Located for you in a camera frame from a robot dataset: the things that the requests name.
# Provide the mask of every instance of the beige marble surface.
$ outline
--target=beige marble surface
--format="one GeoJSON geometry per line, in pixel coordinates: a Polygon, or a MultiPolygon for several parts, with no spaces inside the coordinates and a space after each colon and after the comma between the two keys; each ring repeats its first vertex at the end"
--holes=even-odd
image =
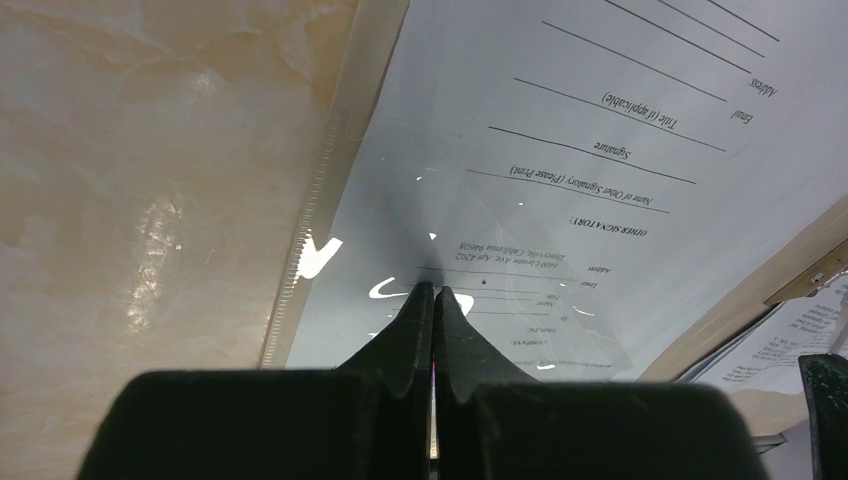
{"type": "Polygon", "coordinates": [[[0,1],[0,478],[155,368],[251,367],[356,0],[0,1]]]}

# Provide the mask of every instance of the black line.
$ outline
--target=black line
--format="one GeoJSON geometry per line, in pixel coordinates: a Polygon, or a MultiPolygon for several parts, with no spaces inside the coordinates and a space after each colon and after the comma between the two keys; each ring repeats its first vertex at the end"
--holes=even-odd
{"type": "Polygon", "coordinates": [[[687,39],[685,39],[685,38],[681,37],[680,35],[678,35],[678,34],[676,34],[676,33],[672,32],[671,30],[668,30],[668,29],[666,29],[666,28],[664,28],[664,27],[661,27],[661,26],[657,25],[656,23],[654,23],[654,22],[652,22],[652,21],[648,20],[647,18],[645,18],[645,17],[643,17],[643,16],[641,16],[641,15],[638,15],[638,14],[636,14],[636,13],[631,12],[630,10],[628,10],[628,9],[626,9],[626,8],[624,8],[624,7],[622,7],[621,5],[618,5],[618,4],[616,4],[616,3],[613,3],[613,2],[611,2],[610,0],[604,0],[604,1],[605,1],[605,2],[607,2],[607,3],[609,3],[610,5],[612,5],[613,7],[618,7],[619,9],[621,9],[621,10],[623,10],[623,11],[625,11],[625,12],[629,13],[630,15],[633,15],[634,17],[638,18],[639,20],[642,20],[642,21],[643,21],[643,22],[645,22],[645,23],[648,23],[648,24],[650,24],[650,25],[653,25],[653,26],[655,26],[655,27],[659,28],[659,29],[660,29],[660,30],[662,30],[663,32],[665,32],[665,33],[667,33],[667,34],[669,34],[669,35],[672,35],[672,36],[674,36],[675,38],[678,38],[678,39],[680,39],[680,40],[683,40],[684,42],[688,43],[689,45],[692,45],[692,46],[693,46],[693,47],[695,47],[695,48],[698,48],[699,50],[703,50],[704,52],[709,53],[710,55],[712,55],[712,56],[716,57],[717,59],[719,59],[719,60],[721,60],[721,61],[723,61],[723,62],[727,63],[728,65],[733,65],[734,67],[738,68],[739,70],[742,70],[742,71],[743,71],[743,72],[745,72],[745,73],[751,73],[751,71],[750,71],[750,70],[744,69],[744,68],[740,67],[739,65],[736,65],[735,63],[731,62],[730,60],[728,60],[728,59],[726,59],[726,58],[724,58],[724,57],[722,57],[722,56],[720,56],[720,55],[716,55],[715,53],[713,53],[713,52],[711,52],[711,51],[707,50],[706,48],[704,48],[704,47],[702,47],[702,46],[698,45],[697,43],[695,43],[695,42],[693,42],[693,41],[691,41],[691,40],[687,40],[687,39]]]}
{"type": "Polygon", "coordinates": [[[713,97],[713,98],[715,98],[715,99],[721,100],[722,102],[726,102],[726,101],[727,101],[727,100],[725,100],[725,99],[723,99],[723,98],[719,97],[718,95],[713,95],[712,93],[710,93],[710,92],[708,92],[708,91],[706,91],[706,90],[701,90],[700,88],[698,88],[698,87],[696,87],[696,86],[694,86],[694,85],[692,85],[692,84],[686,83],[686,82],[684,82],[683,80],[681,80],[681,79],[679,79],[679,78],[672,77],[671,75],[669,75],[669,74],[667,74],[667,73],[665,73],[665,72],[661,72],[661,71],[657,70],[657,69],[656,69],[656,68],[654,68],[654,67],[651,67],[651,66],[645,65],[644,63],[640,62],[639,60],[635,60],[635,59],[633,59],[633,58],[630,58],[630,57],[628,57],[627,55],[625,55],[625,54],[623,54],[623,53],[616,52],[615,50],[613,50],[613,49],[611,49],[611,48],[609,48],[609,47],[605,47],[605,46],[603,46],[603,45],[601,45],[601,44],[599,44],[599,43],[595,43],[595,42],[593,42],[593,41],[589,40],[588,38],[583,38],[583,37],[581,37],[580,35],[577,35],[576,33],[571,33],[571,32],[569,32],[568,30],[566,30],[566,29],[564,29],[564,28],[562,28],[562,27],[558,27],[558,26],[553,25],[553,24],[551,24],[551,23],[548,23],[548,22],[546,22],[546,21],[544,21],[544,20],[542,21],[542,23],[544,23],[545,25],[547,25],[547,26],[549,26],[549,27],[551,27],[551,28],[554,28],[554,29],[556,29],[556,30],[559,30],[559,31],[560,31],[560,32],[562,32],[562,33],[567,33],[567,34],[571,35],[572,37],[577,37],[577,38],[579,38],[580,40],[583,40],[584,42],[591,43],[592,45],[594,45],[594,46],[596,46],[596,47],[603,48],[604,50],[606,50],[606,51],[608,51],[608,52],[610,52],[610,53],[614,53],[614,54],[618,55],[619,57],[626,58],[626,59],[630,60],[630,61],[631,61],[631,62],[633,62],[633,63],[636,63],[636,64],[638,64],[638,65],[641,65],[641,66],[643,66],[643,67],[647,68],[648,70],[651,70],[651,71],[653,71],[653,72],[659,73],[660,75],[666,76],[666,77],[668,77],[668,78],[670,78],[670,79],[674,80],[675,82],[682,83],[683,85],[686,85],[686,86],[687,86],[687,87],[689,87],[689,88],[694,88],[695,90],[697,90],[697,91],[699,91],[699,92],[701,92],[701,93],[703,93],[703,94],[705,94],[705,95],[709,95],[709,96],[711,96],[711,97],[713,97]]]}
{"type": "Polygon", "coordinates": [[[740,17],[739,15],[736,15],[735,13],[731,12],[730,10],[728,10],[728,9],[726,9],[726,8],[722,7],[721,5],[719,5],[719,4],[717,4],[717,3],[715,3],[713,0],[707,0],[707,1],[708,1],[708,2],[710,2],[710,3],[712,3],[713,5],[715,5],[716,7],[718,7],[718,8],[720,8],[720,9],[724,10],[725,12],[727,12],[727,13],[729,13],[729,14],[733,15],[734,17],[738,18],[739,20],[742,20],[743,22],[747,23],[748,25],[750,25],[750,26],[752,26],[752,27],[756,28],[756,29],[757,29],[757,30],[759,30],[761,33],[765,34],[767,37],[771,38],[771,39],[772,39],[772,40],[774,40],[775,42],[779,42],[779,41],[780,41],[780,40],[779,40],[777,37],[775,37],[774,35],[772,35],[772,34],[768,33],[767,31],[765,31],[765,30],[763,30],[762,28],[760,28],[760,27],[758,27],[758,26],[754,25],[753,23],[749,22],[748,20],[745,20],[744,18],[740,17]]]}
{"type": "MultiPolygon", "coordinates": [[[[406,286],[407,287],[414,287],[415,285],[412,284],[412,283],[407,283],[406,286]]],[[[539,293],[539,292],[528,292],[526,290],[503,290],[503,289],[500,289],[500,288],[471,288],[471,287],[454,287],[454,286],[451,286],[451,285],[448,285],[448,286],[451,288],[451,290],[487,290],[487,291],[491,291],[491,292],[529,293],[529,294],[539,293]]],[[[444,285],[436,285],[433,288],[443,288],[443,287],[444,287],[444,285]]]]}
{"type": "Polygon", "coordinates": [[[550,313],[529,313],[529,312],[517,312],[517,313],[513,313],[513,312],[475,312],[473,308],[471,309],[471,311],[470,311],[470,312],[468,312],[468,314],[469,314],[469,315],[471,315],[472,313],[480,313],[480,314],[484,314],[484,315],[532,315],[532,316],[534,316],[534,317],[550,317],[550,316],[551,316],[551,314],[550,314],[550,313]]]}
{"type": "Polygon", "coordinates": [[[709,28],[710,30],[712,30],[712,31],[714,31],[715,33],[717,33],[717,34],[721,35],[722,37],[724,37],[724,38],[726,38],[726,39],[730,40],[731,42],[735,43],[736,45],[739,45],[740,47],[742,47],[742,48],[744,48],[744,49],[746,49],[746,50],[749,50],[749,51],[753,52],[753,53],[754,53],[754,54],[756,54],[756,55],[759,55],[759,56],[760,56],[760,58],[766,58],[766,56],[765,56],[765,55],[763,55],[762,53],[760,53],[760,52],[758,52],[758,51],[754,50],[753,48],[751,48],[751,47],[749,47],[749,46],[745,45],[745,44],[744,44],[744,43],[742,43],[742,42],[739,42],[739,41],[734,40],[733,38],[730,38],[730,36],[729,36],[729,35],[725,35],[724,33],[719,32],[719,31],[718,31],[718,30],[716,30],[715,28],[713,28],[713,27],[711,27],[711,26],[707,25],[706,23],[704,23],[704,22],[702,22],[702,21],[698,20],[697,18],[693,17],[692,15],[689,15],[688,13],[684,12],[683,10],[680,10],[679,8],[677,8],[677,7],[673,6],[673,5],[669,5],[669,4],[665,3],[663,0],[657,0],[657,1],[658,1],[658,2],[660,2],[660,3],[662,3],[663,5],[665,5],[666,7],[668,7],[668,8],[670,8],[670,9],[674,10],[675,12],[677,12],[677,13],[679,13],[679,14],[683,15],[684,17],[686,17],[686,18],[688,18],[688,19],[692,20],[693,22],[697,22],[697,23],[699,23],[699,24],[701,24],[701,25],[703,25],[703,26],[705,26],[705,27],[709,28]]]}
{"type": "Polygon", "coordinates": [[[660,212],[660,213],[671,213],[671,212],[668,212],[668,211],[665,211],[665,210],[660,210],[658,208],[643,207],[642,205],[634,205],[632,203],[625,203],[625,202],[622,202],[621,200],[616,200],[614,198],[599,197],[597,195],[592,195],[591,193],[581,192],[580,190],[574,190],[572,188],[563,187],[562,185],[554,185],[553,183],[542,182],[542,181],[533,180],[533,179],[530,179],[530,178],[507,177],[505,175],[498,175],[498,174],[495,174],[495,173],[480,172],[480,171],[477,171],[477,170],[466,170],[466,172],[477,173],[477,174],[480,174],[480,175],[488,175],[490,177],[505,178],[507,180],[521,180],[522,182],[537,183],[539,185],[547,185],[549,187],[556,187],[556,188],[561,188],[563,190],[568,190],[569,192],[579,193],[579,194],[582,194],[582,195],[588,195],[592,198],[600,198],[601,200],[609,200],[611,202],[620,203],[622,205],[627,205],[628,207],[643,208],[645,210],[651,210],[651,211],[660,212]]]}
{"type": "Polygon", "coordinates": [[[524,278],[541,278],[542,280],[557,280],[560,282],[570,282],[571,280],[565,278],[556,278],[556,277],[543,277],[541,275],[521,275],[519,273],[504,273],[504,272],[474,272],[471,270],[453,270],[450,268],[433,268],[433,267],[415,267],[419,270],[435,270],[437,272],[456,272],[456,273],[479,273],[480,275],[506,275],[511,277],[524,277],[524,278]]]}
{"type": "Polygon", "coordinates": [[[686,180],[685,178],[675,177],[674,175],[667,175],[665,173],[657,172],[656,170],[650,170],[650,169],[647,169],[647,168],[642,168],[642,167],[639,167],[637,165],[633,165],[632,163],[627,163],[627,162],[622,161],[622,160],[616,160],[615,158],[605,157],[603,155],[600,155],[600,154],[597,154],[597,153],[594,153],[594,152],[590,152],[588,150],[583,150],[582,148],[572,147],[571,145],[567,145],[565,143],[559,143],[559,142],[554,142],[554,141],[551,141],[551,140],[545,140],[543,138],[534,137],[532,135],[526,135],[524,133],[513,132],[512,130],[506,130],[504,128],[493,127],[491,125],[489,126],[489,128],[492,129],[492,130],[497,130],[499,132],[511,133],[513,135],[518,135],[519,137],[529,138],[530,140],[536,140],[537,142],[549,143],[551,145],[558,145],[560,147],[570,148],[572,150],[577,150],[578,152],[583,152],[585,154],[592,155],[594,157],[603,158],[604,160],[609,160],[611,162],[620,163],[622,165],[627,165],[628,167],[632,167],[632,168],[635,168],[637,170],[642,170],[643,172],[653,173],[654,175],[659,175],[661,177],[671,178],[673,180],[679,180],[681,182],[686,182],[686,183],[691,183],[692,185],[697,185],[697,183],[693,182],[692,180],[686,180]]]}
{"type": "Polygon", "coordinates": [[[562,92],[560,92],[560,91],[558,91],[558,90],[554,90],[553,88],[548,88],[548,87],[544,87],[544,86],[542,86],[542,85],[539,85],[539,84],[536,84],[536,83],[533,83],[533,82],[528,82],[527,80],[522,80],[522,79],[520,79],[520,78],[518,78],[518,77],[513,77],[513,80],[517,80],[517,81],[519,81],[519,82],[521,82],[521,83],[526,83],[527,85],[531,85],[531,86],[536,87],[536,88],[541,88],[542,90],[547,90],[547,91],[549,91],[549,92],[551,92],[551,93],[556,93],[557,95],[562,95],[563,97],[568,97],[568,98],[570,98],[570,99],[572,99],[572,100],[577,100],[578,102],[583,102],[583,103],[588,104],[588,105],[592,105],[592,106],[595,106],[595,107],[598,107],[598,108],[603,108],[604,110],[606,110],[606,111],[608,111],[608,112],[615,113],[616,115],[621,115],[622,117],[624,117],[624,118],[628,118],[628,119],[630,119],[630,120],[633,120],[634,122],[644,123],[645,125],[647,125],[647,126],[649,126],[649,127],[654,127],[654,128],[656,128],[657,130],[659,130],[659,131],[661,131],[661,132],[665,132],[665,133],[667,133],[667,134],[669,134],[669,135],[674,135],[675,137],[685,138],[686,140],[689,140],[689,141],[691,141],[691,142],[695,142],[695,143],[700,143],[701,145],[704,145],[704,146],[707,146],[707,147],[710,147],[710,148],[715,148],[716,150],[718,150],[718,151],[720,151],[720,152],[726,152],[726,151],[727,151],[727,150],[725,150],[725,149],[723,149],[723,148],[716,147],[715,145],[710,145],[709,143],[702,142],[702,141],[700,141],[700,140],[695,140],[694,138],[687,137],[687,136],[685,136],[685,135],[680,135],[679,133],[674,133],[674,132],[669,131],[669,130],[666,130],[666,129],[662,128],[662,127],[658,127],[658,126],[656,126],[656,125],[654,125],[654,124],[652,124],[652,123],[648,123],[648,122],[646,122],[646,121],[644,121],[644,120],[639,120],[638,118],[633,118],[633,117],[631,117],[630,115],[625,115],[625,114],[623,114],[623,113],[621,113],[621,112],[617,112],[617,111],[615,111],[615,110],[613,110],[613,109],[611,109],[611,108],[607,108],[607,107],[605,107],[605,106],[603,106],[603,105],[598,105],[597,103],[590,102],[589,100],[583,100],[582,98],[577,98],[577,97],[574,97],[574,96],[569,95],[569,94],[567,94],[567,93],[562,93],[562,92]]]}
{"type": "Polygon", "coordinates": [[[481,297],[480,295],[475,295],[474,298],[488,298],[490,300],[509,300],[515,302],[532,302],[532,298],[509,298],[509,297],[481,297]]]}

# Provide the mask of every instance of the white paper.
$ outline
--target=white paper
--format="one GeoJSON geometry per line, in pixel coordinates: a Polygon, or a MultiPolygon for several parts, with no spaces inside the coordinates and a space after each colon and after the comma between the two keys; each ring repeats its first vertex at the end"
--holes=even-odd
{"type": "Polygon", "coordinates": [[[539,378],[635,379],[848,193],[848,4],[666,3],[413,0],[287,366],[430,280],[539,378]]]}
{"type": "MultiPolygon", "coordinates": [[[[828,353],[846,291],[848,277],[843,277],[813,298],[784,303],[721,361],[701,372],[696,382],[727,393],[801,393],[798,357],[828,353]]],[[[848,348],[843,346],[840,353],[848,354],[848,348]]]]}

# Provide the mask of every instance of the black object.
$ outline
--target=black object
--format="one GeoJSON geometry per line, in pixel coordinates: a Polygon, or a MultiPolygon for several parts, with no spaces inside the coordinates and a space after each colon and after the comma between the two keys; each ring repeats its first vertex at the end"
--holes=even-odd
{"type": "Polygon", "coordinates": [[[79,478],[427,478],[432,365],[445,480],[766,478],[717,391],[537,382],[433,293],[334,371],[136,378],[79,478]]]}
{"type": "Polygon", "coordinates": [[[803,355],[798,365],[810,412],[813,478],[848,479],[848,360],[803,355]]]}

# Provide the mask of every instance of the clipboard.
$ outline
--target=clipboard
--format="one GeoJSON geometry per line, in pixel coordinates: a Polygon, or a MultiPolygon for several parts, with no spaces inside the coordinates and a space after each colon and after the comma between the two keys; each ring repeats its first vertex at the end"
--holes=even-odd
{"type": "MultiPolygon", "coordinates": [[[[283,368],[311,286],[298,276],[304,248],[321,249],[380,94],[409,0],[361,0],[333,97],[321,153],[293,233],[266,335],[261,368],[283,368]]],[[[766,302],[848,238],[842,198],[749,275],[675,341],[640,377],[669,381],[768,311],[766,302]]],[[[803,395],[742,391],[731,396],[754,435],[779,433],[806,416],[803,395]]]]}

